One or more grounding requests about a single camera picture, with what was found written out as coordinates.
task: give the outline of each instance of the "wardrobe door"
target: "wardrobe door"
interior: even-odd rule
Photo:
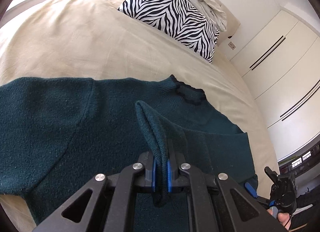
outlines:
[[[244,76],[255,62],[275,47],[297,24],[298,19],[285,11],[280,11],[230,62],[241,76]]]
[[[282,78],[303,57],[316,38],[317,35],[299,21],[273,52],[242,77],[253,98],[256,99]]]
[[[298,103],[320,80],[320,38],[306,54],[271,88],[255,101],[267,127]]]
[[[268,128],[278,160],[284,159],[320,133],[320,81],[298,104]]]

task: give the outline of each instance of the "zebra print pillow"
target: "zebra print pillow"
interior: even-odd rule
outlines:
[[[156,27],[212,62],[219,30],[188,0],[125,0],[118,10]]]

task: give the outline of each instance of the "finger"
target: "finger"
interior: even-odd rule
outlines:
[[[285,226],[285,229],[289,230],[291,221],[289,221],[290,215],[288,213],[279,213],[278,214],[278,220],[281,222],[283,226]]]
[[[279,214],[278,214],[278,220],[279,220],[281,223],[283,223],[283,222],[284,222],[284,224],[287,223],[288,220],[289,220],[289,218],[290,218],[289,213],[279,213]]]

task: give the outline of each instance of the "bed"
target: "bed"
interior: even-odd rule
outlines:
[[[19,77],[92,77],[160,81],[174,74],[248,133],[258,194],[269,197],[264,167],[278,172],[267,128],[250,92],[216,48],[212,63],[165,33],[119,12],[124,0],[47,0],[0,29],[0,85]],[[19,231],[35,223],[24,200],[1,195]]]

